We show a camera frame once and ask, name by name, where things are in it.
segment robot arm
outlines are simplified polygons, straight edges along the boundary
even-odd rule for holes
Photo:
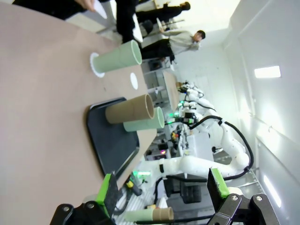
[[[199,96],[199,93],[200,92],[194,89],[187,89],[186,92],[189,101],[196,102],[198,105],[200,105],[203,108],[214,110],[214,106],[207,99]]]
[[[152,187],[160,177],[187,173],[191,175],[207,178],[209,168],[217,168],[224,177],[231,177],[244,172],[249,165],[249,156],[245,153],[244,146],[239,143],[224,122],[220,124],[223,130],[221,146],[227,152],[232,160],[229,165],[216,163],[206,159],[194,156],[182,156],[154,161],[144,161],[140,164],[138,171],[150,172],[150,176],[144,176],[142,179],[147,181],[147,185]]]

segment person's hand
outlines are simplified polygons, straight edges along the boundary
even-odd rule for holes
[[[95,12],[94,9],[94,2],[96,0],[75,0],[75,2],[77,2],[79,5],[81,5],[83,8]]]

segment black tray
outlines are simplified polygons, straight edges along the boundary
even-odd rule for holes
[[[105,117],[106,107],[126,101],[118,98],[92,105],[87,112],[86,124],[96,157],[104,174],[114,172],[119,178],[139,151],[135,132],[127,132],[123,124],[110,124]]]

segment green light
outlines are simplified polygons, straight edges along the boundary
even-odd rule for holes
[[[149,175],[151,175],[151,173],[150,172],[137,172],[137,175],[138,176],[149,176]]]

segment white coaster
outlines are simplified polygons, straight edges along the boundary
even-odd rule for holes
[[[95,74],[97,77],[102,78],[102,77],[104,77],[105,73],[98,73],[98,72],[96,71],[96,69],[94,68],[94,65],[93,65],[93,59],[94,59],[95,57],[98,57],[98,56],[99,56],[99,54],[98,54],[98,53],[95,53],[95,52],[93,52],[93,53],[90,55],[90,67],[92,68],[94,74]]]
[[[131,81],[132,87],[137,90],[138,87],[139,87],[139,84],[137,82],[137,78],[136,78],[136,75],[134,73],[130,74],[130,81]]]
[[[104,19],[107,19],[107,14],[98,0],[94,1],[94,9],[98,14],[100,14],[100,16],[102,16]]]

